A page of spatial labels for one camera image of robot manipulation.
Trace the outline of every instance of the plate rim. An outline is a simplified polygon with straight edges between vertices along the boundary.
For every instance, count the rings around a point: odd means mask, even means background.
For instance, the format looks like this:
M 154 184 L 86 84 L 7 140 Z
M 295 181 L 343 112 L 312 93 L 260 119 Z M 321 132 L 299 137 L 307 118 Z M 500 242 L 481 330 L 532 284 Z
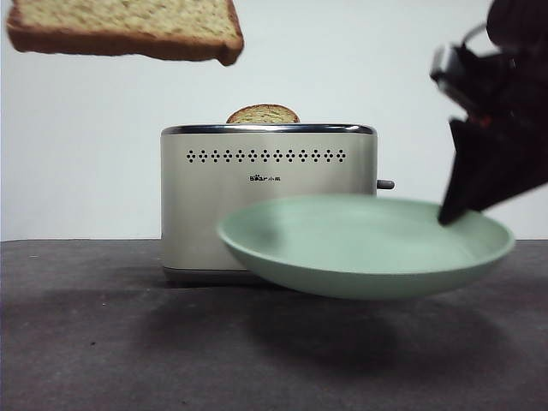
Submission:
M 503 229 L 503 232 L 506 234 L 506 242 L 498 249 L 495 253 L 489 253 L 485 257 L 481 259 L 475 260 L 473 263 L 468 263 L 465 265 L 455 265 L 452 267 L 448 267 L 445 269 L 432 269 L 432 270 L 424 270 L 424 269 L 416 269 L 416 270 L 406 270 L 406 271 L 396 271 L 396 270 L 385 270 L 385 271 L 343 271 L 343 270 L 336 270 L 331 268 L 324 268 L 324 267 L 316 267 L 316 266 L 310 266 L 310 265 L 299 265 L 294 262 L 290 262 L 286 259 L 280 259 L 277 257 L 272 257 L 265 253 L 259 253 L 254 250 L 249 249 L 248 247 L 244 247 L 240 245 L 239 243 L 233 241 L 226 233 L 226 225 L 233 219 L 238 218 L 240 215 L 245 215 L 249 213 L 252 210 L 256 210 L 258 208 L 268 206 L 268 205 L 274 205 L 276 203 L 282 203 L 282 202 L 293 202 L 293 201 L 303 201 L 303 200 L 318 200 L 318 199 L 333 199 L 333 198 L 361 198 L 365 201 L 385 201 L 385 202 L 404 202 L 419 206 L 435 206 L 439 207 L 439 204 L 436 204 L 431 201 L 426 200 L 413 200 L 413 199 L 401 199 L 401 198 L 386 198 L 386 197 L 377 197 L 372 194 L 308 194 L 308 195 L 295 195 L 295 196 L 289 196 L 289 197 L 282 197 L 277 199 L 271 199 L 271 200 L 263 200 L 255 202 L 249 206 L 243 207 L 239 210 L 233 211 L 226 215 L 224 218 L 220 220 L 220 222 L 217 224 L 217 235 L 221 238 L 221 240 L 229 247 L 234 248 L 240 253 L 244 253 L 246 255 L 253 256 L 256 259 L 266 260 L 272 263 L 276 263 L 279 265 L 286 265 L 294 268 L 304 269 L 304 270 L 314 270 L 314 271 L 322 271 L 322 272 L 333 272 L 333 273 L 345 273 L 345 274 L 355 274 L 355 275 L 363 275 L 363 276 L 416 276 L 416 275 L 429 275 L 429 274 L 440 274 L 443 272 L 452 272 L 452 271 L 464 271 L 464 270 L 470 270 L 473 268 L 480 267 L 482 265 L 487 265 L 490 263 L 493 263 L 499 259 L 501 259 L 503 256 L 508 254 L 515 246 L 515 237 L 512 231 L 503 223 L 498 222 L 497 220 L 487 217 L 486 215 L 473 211 L 468 210 L 467 214 L 475 215 L 476 217 L 483 218 L 486 221 L 493 223 L 494 225 L 497 225 L 501 229 Z

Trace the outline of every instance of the whole wheat bread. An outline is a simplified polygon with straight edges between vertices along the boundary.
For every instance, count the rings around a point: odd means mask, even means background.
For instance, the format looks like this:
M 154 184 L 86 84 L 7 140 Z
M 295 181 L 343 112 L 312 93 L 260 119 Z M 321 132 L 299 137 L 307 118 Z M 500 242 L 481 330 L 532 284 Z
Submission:
M 239 109 L 226 122 L 299 122 L 299 117 L 280 104 L 256 104 Z
M 14 0 L 18 51 L 233 64 L 243 37 L 232 0 Z

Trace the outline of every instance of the toaster lever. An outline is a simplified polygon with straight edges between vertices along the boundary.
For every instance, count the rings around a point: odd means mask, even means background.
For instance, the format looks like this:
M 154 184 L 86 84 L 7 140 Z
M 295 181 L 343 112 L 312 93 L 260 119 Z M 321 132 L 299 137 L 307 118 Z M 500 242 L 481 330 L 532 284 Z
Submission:
M 392 180 L 377 180 L 377 188 L 379 190 L 391 190 L 396 186 Z

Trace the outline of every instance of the bread crust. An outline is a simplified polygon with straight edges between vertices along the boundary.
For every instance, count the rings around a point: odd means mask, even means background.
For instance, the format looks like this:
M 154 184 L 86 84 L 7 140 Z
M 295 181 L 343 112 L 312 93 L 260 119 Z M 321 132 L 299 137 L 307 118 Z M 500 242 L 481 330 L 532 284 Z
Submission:
M 8 35 L 18 51 L 40 53 L 88 54 L 121 56 L 141 54 L 162 60 L 203 61 L 216 58 L 222 65 L 234 64 L 243 50 L 244 41 L 240 22 L 232 0 L 226 0 L 229 18 L 235 27 L 237 39 L 201 39 L 182 35 L 154 36 L 150 33 L 123 31 L 86 32 L 73 28 L 26 26 L 17 0 L 9 11 Z
M 235 122 L 237 120 L 237 117 L 243 111 L 248 111 L 248 110 L 251 110 L 251 109 L 257 109 L 259 107 L 266 108 L 268 110 L 270 110 L 270 109 L 283 109 L 283 110 L 286 110 L 288 112 L 288 114 L 290 114 L 293 117 L 291 122 L 300 122 L 301 121 L 294 111 L 292 111 L 291 109 L 288 109 L 284 105 L 280 105 L 280 104 L 254 104 L 254 105 L 248 105 L 247 107 L 243 107 L 243 108 L 239 109 L 238 111 L 233 113 L 226 122 L 227 123 Z

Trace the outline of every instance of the slice of bread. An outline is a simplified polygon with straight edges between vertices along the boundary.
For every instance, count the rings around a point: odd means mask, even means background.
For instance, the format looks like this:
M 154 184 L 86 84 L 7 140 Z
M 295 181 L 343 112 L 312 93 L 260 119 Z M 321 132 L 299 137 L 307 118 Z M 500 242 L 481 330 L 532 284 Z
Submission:
M 18 51 L 210 60 L 243 49 L 232 0 L 14 0 L 8 34 Z
M 226 122 L 299 122 L 299 117 L 280 104 L 256 104 L 239 109 Z

